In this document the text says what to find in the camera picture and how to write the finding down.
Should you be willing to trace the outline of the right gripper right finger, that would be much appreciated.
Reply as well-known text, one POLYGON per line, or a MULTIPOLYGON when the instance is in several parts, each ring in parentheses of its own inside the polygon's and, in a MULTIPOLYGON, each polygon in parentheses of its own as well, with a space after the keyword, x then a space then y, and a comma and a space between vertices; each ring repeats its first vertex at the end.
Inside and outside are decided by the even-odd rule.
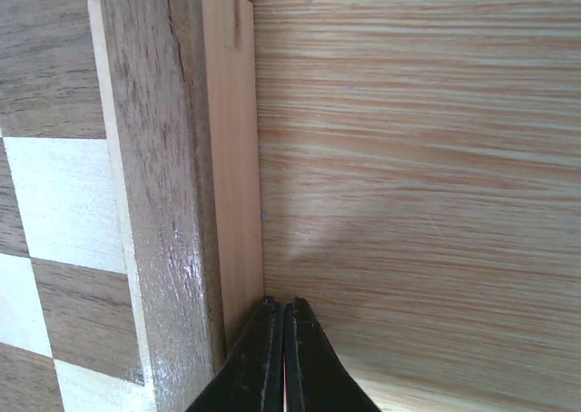
POLYGON ((379 409, 343 367, 304 298, 295 298, 285 307, 283 347, 289 411, 379 409))

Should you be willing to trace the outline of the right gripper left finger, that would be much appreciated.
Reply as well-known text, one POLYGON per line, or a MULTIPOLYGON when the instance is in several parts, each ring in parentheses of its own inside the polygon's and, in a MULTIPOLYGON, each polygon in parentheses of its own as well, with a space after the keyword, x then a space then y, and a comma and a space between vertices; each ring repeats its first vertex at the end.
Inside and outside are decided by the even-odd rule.
POLYGON ((187 412, 283 410, 283 311, 274 297, 261 299, 223 368, 187 412))

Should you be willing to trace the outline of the wooden chess board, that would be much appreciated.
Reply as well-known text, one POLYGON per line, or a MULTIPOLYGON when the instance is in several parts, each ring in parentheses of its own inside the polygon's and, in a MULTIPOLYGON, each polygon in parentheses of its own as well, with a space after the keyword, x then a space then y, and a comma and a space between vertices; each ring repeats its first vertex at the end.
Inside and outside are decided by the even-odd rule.
POLYGON ((1 0, 1 408, 183 411, 261 296, 249 0, 1 0))

